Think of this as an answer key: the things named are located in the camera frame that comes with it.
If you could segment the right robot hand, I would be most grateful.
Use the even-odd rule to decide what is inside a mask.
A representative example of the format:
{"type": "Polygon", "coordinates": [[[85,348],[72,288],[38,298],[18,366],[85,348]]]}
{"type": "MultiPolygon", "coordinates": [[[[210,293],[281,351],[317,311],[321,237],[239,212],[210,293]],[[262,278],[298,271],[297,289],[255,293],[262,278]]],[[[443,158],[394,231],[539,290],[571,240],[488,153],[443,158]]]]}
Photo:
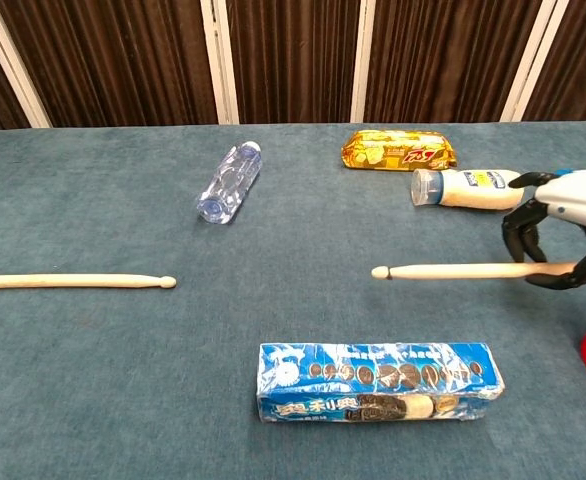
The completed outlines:
{"type": "MultiPolygon", "coordinates": [[[[532,186],[532,197],[507,214],[502,237],[512,259],[522,263],[530,257],[537,263],[547,260],[539,246],[538,224],[551,216],[579,226],[586,235],[586,169],[562,174],[527,172],[509,182],[513,189],[532,186]]],[[[527,283],[551,290],[568,290],[586,284],[586,255],[573,270],[561,275],[535,273],[527,283]]]]}

